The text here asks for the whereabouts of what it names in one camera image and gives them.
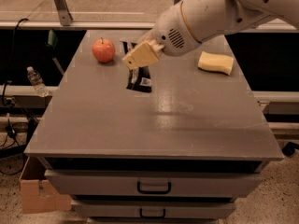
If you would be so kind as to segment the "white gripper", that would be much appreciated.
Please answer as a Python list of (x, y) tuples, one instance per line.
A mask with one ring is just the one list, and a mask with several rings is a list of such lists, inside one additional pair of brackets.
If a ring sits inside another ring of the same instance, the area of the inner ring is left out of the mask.
[(159, 62), (162, 51), (168, 56), (181, 56), (201, 45), (186, 22), (182, 2), (164, 12), (151, 33), (154, 39), (137, 44), (121, 59), (130, 70)]

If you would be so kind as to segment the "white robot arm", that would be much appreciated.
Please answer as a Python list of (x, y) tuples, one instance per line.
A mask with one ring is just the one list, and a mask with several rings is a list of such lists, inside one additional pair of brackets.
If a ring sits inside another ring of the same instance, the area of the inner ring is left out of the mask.
[(122, 61), (129, 69), (181, 56), (218, 35), (280, 19), (299, 28), (299, 0), (181, 0), (166, 10)]

